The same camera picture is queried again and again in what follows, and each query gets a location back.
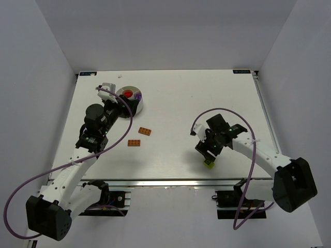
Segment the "red half-round lego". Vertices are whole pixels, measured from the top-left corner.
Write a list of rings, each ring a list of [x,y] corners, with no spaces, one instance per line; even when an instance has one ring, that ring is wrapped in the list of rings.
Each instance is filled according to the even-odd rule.
[[[122,94],[126,97],[126,98],[131,98],[133,96],[133,91],[131,89],[125,89]]]

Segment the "purple butterfly lego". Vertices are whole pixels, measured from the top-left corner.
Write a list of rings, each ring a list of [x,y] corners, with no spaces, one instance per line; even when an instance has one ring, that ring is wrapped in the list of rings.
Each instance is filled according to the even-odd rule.
[[[142,100],[142,95],[141,94],[135,95],[135,99],[141,101]]]

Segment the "lime lego with print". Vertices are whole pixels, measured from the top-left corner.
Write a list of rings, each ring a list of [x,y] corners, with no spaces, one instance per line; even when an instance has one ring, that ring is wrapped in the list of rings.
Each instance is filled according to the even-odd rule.
[[[208,169],[212,169],[215,164],[214,161],[211,160],[204,160],[203,164],[208,168]]]

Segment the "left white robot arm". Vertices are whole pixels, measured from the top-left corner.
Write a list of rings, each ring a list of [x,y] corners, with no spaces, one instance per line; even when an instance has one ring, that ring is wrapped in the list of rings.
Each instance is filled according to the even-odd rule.
[[[38,197],[31,196],[26,202],[30,230],[61,241],[69,232],[74,218],[92,205],[106,205],[109,202],[109,185],[102,180],[85,183],[76,196],[73,192],[99,158],[99,152],[104,151],[111,127],[119,117],[134,116],[139,102],[120,95],[117,102],[103,100],[103,104],[92,104],[86,109],[69,166],[63,168]]]

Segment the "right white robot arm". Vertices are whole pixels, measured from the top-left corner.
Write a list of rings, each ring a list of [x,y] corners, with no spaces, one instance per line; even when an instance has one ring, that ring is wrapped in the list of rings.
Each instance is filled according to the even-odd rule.
[[[282,210],[293,212],[318,191],[309,166],[303,158],[292,159],[253,139],[240,124],[229,125],[222,115],[207,120],[207,127],[194,123],[191,135],[199,142],[195,149],[203,155],[205,165],[212,167],[223,148],[228,147],[249,158],[271,177],[270,180],[248,177],[234,186],[234,194],[249,200],[270,201]]]

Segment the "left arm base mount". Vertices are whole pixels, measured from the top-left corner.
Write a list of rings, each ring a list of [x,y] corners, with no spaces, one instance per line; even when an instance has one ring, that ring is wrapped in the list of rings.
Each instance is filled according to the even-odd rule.
[[[91,186],[100,191],[98,202],[90,205],[80,216],[121,216],[125,217],[130,206],[131,193],[124,190],[107,188],[108,184],[102,180],[92,180],[82,184],[81,189]]]

